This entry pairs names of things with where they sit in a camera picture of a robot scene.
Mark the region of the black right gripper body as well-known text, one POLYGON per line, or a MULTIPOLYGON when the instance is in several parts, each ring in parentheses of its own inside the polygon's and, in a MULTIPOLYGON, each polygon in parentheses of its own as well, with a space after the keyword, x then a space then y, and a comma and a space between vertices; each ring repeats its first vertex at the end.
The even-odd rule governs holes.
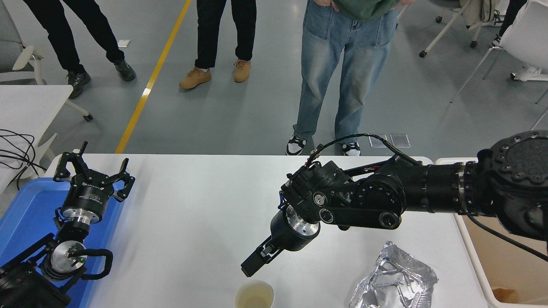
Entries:
POLYGON ((293 209, 282 209, 272 218, 270 232, 280 249, 298 251, 309 244, 309 224, 293 209))

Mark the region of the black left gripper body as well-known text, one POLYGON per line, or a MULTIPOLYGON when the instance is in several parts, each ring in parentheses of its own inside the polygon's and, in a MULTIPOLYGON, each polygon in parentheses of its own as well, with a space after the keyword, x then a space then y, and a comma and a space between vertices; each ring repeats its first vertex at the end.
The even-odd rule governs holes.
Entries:
POLYGON ((113 183, 86 183, 73 179, 61 212, 82 209, 94 214, 104 214, 113 192, 113 183))

